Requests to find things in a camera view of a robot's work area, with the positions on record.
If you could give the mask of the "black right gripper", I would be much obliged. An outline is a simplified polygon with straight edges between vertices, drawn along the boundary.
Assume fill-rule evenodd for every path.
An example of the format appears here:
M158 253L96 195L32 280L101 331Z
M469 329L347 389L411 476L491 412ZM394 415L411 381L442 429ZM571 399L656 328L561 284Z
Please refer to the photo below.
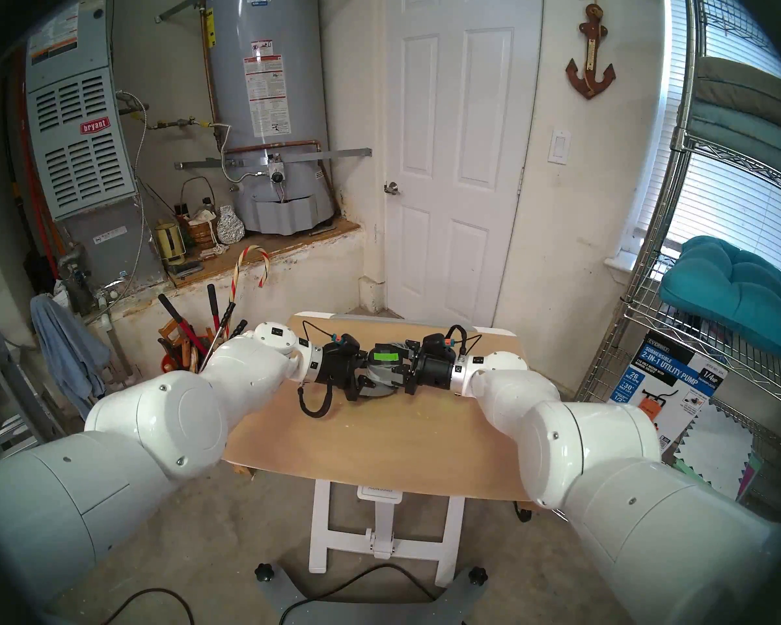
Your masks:
M413 358L408 373L394 376L394 386L406 394L414 395L420 386L449 390L454 372L456 355L435 356L422 351L419 341L392 342L390 347L400 358Z

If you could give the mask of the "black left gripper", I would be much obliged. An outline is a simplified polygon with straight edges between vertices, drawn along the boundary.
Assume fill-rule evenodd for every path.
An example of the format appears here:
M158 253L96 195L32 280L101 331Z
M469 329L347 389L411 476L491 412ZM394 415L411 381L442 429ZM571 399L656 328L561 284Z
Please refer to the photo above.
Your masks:
M374 352L364 352L360 345L325 345L319 365L319 384L341 389L350 402L362 397L386 397L396 392L397 386L392 383L357 375L357 370L364 365L375 365Z

